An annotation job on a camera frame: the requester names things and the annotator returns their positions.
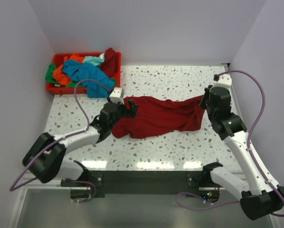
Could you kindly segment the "dark red t shirt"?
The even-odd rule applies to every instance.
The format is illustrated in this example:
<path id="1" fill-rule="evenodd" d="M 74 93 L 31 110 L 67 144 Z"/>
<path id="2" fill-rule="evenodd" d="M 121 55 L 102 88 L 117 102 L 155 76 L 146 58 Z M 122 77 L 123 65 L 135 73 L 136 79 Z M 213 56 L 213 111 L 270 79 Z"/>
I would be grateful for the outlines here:
<path id="1" fill-rule="evenodd" d="M 112 130 L 116 138 L 130 135 L 134 139 L 160 136 L 171 131 L 197 131 L 205 110 L 199 107 L 202 96 L 184 101 L 158 100 L 150 96 L 126 97 L 138 105 L 134 118 L 122 118 Z"/>

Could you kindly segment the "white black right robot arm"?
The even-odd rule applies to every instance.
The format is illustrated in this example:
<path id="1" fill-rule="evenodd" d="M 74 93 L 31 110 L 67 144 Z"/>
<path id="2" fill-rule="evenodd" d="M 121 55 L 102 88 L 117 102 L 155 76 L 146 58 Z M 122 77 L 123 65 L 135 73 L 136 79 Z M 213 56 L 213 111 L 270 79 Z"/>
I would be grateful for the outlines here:
<path id="1" fill-rule="evenodd" d="M 219 162 L 214 162 L 203 167 L 202 183 L 208 187 L 214 184 L 224 187 L 239 201 L 251 220 L 276 215 L 284 208 L 284 186 L 264 165 L 240 116 L 231 111 L 229 90 L 209 85 L 205 88 L 200 107 L 207 111 L 213 130 L 233 153 L 245 175 L 245 180 L 242 180 Z"/>

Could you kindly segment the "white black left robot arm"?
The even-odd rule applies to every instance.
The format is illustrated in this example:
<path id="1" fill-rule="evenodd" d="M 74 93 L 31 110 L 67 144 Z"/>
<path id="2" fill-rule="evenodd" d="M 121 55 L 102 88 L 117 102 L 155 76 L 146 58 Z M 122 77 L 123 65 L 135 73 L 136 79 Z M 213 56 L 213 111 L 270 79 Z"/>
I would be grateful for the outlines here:
<path id="1" fill-rule="evenodd" d="M 88 124 L 88 129 L 57 136 L 41 134 L 23 158 L 22 164 L 42 183 L 60 177 L 71 179 L 77 186 L 84 186 L 88 181 L 87 173 L 76 171 L 72 165 L 67 167 L 65 155 L 89 144 L 102 142 L 122 118 L 135 118 L 137 111 L 138 105 L 132 99 L 127 104 L 107 102 Z"/>

